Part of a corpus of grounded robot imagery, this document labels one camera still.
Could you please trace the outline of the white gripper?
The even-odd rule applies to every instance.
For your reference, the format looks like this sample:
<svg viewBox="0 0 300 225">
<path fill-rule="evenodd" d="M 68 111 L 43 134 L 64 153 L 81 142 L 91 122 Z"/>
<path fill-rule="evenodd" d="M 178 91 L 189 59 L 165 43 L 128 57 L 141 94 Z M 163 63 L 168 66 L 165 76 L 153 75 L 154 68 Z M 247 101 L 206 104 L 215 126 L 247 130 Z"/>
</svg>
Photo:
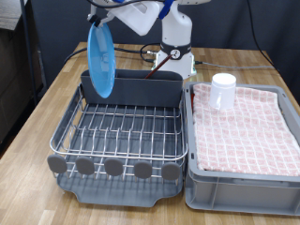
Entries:
<svg viewBox="0 0 300 225">
<path fill-rule="evenodd" d="M 163 4 L 151 0 L 109 0 L 112 8 L 109 12 L 127 25 L 139 36 L 145 36 L 157 20 Z M 95 27 L 102 26 L 112 18 L 107 16 L 100 19 L 96 14 L 90 13 L 87 21 L 94 23 Z"/>
</svg>

